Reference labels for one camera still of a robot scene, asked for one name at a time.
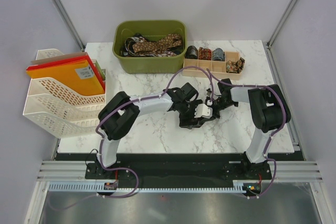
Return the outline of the dark paisley tie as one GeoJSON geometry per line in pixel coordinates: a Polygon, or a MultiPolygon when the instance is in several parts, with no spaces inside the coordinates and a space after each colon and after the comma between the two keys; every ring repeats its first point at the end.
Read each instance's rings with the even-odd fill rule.
{"type": "Polygon", "coordinates": [[[196,120],[196,124],[193,126],[193,128],[200,128],[202,127],[205,123],[207,122],[210,122],[210,121],[213,121],[213,120],[217,120],[219,119],[220,116],[217,116],[217,115],[213,115],[211,116],[210,118],[206,118],[206,117],[200,117],[200,118],[195,118],[196,120]]]}

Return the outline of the gold floral tie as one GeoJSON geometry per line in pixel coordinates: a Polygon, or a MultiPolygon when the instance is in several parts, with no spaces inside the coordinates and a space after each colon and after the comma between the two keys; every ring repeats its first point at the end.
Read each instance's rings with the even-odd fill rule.
{"type": "Polygon", "coordinates": [[[243,71],[245,65],[245,59],[240,57],[237,61],[226,62],[226,72],[239,74],[243,71]]]}

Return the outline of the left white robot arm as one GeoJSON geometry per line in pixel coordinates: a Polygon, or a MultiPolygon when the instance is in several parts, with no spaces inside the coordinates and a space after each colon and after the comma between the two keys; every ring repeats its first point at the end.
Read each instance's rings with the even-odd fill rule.
{"type": "Polygon", "coordinates": [[[129,96],[124,91],[118,92],[98,115],[99,124],[96,133],[102,137],[97,159],[97,173],[103,178],[111,178],[115,173],[119,142],[131,130],[140,116],[176,111],[180,120],[187,120],[187,127],[195,121],[196,107],[203,101],[198,98],[198,91],[186,83],[181,88],[169,88],[161,93],[129,96]]]}

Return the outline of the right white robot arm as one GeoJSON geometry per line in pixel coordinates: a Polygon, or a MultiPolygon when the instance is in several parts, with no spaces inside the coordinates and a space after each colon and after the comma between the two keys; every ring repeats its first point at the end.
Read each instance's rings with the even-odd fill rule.
{"type": "Polygon", "coordinates": [[[240,102],[250,106],[255,131],[245,152],[247,162],[241,164],[240,172],[245,178],[254,178],[259,173],[258,164],[268,159],[274,136],[291,120],[287,102],[277,84],[234,85],[227,78],[218,80],[217,85],[220,96],[213,101],[213,116],[219,117],[220,111],[237,107],[240,102]]]}

